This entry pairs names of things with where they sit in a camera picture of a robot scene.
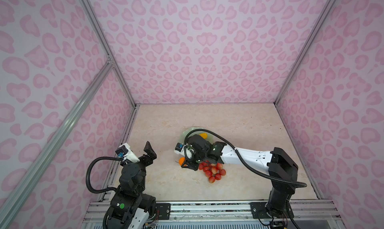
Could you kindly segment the small orange fake fruit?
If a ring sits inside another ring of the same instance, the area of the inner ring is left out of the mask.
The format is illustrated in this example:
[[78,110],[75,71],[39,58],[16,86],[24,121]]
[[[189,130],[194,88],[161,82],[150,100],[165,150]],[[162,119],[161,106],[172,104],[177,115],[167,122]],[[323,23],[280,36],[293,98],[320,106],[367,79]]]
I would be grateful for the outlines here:
[[179,159],[179,165],[180,165],[181,167],[184,166],[184,164],[185,164],[185,160],[186,160],[185,157],[182,157],[182,158]]

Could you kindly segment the red fake grape bunch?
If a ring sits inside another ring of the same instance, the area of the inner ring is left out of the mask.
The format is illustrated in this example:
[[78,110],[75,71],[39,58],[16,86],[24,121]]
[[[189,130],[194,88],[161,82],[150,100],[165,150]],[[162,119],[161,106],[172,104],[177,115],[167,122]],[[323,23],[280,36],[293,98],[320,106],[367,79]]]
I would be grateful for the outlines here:
[[202,171],[205,174],[210,184],[213,184],[216,181],[220,181],[222,177],[227,174],[226,170],[224,169],[224,165],[221,163],[201,163],[198,166],[198,170]]

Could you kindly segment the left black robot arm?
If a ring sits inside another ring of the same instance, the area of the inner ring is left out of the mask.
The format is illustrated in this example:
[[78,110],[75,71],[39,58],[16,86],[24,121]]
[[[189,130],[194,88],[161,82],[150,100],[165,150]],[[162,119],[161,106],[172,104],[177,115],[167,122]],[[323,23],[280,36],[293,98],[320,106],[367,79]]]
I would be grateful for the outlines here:
[[157,154],[150,142],[146,142],[144,152],[137,157],[127,143],[116,150],[122,171],[120,184],[103,218],[104,229],[142,229],[147,220],[155,216],[156,198],[144,194],[144,190],[146,167],[153,164]]

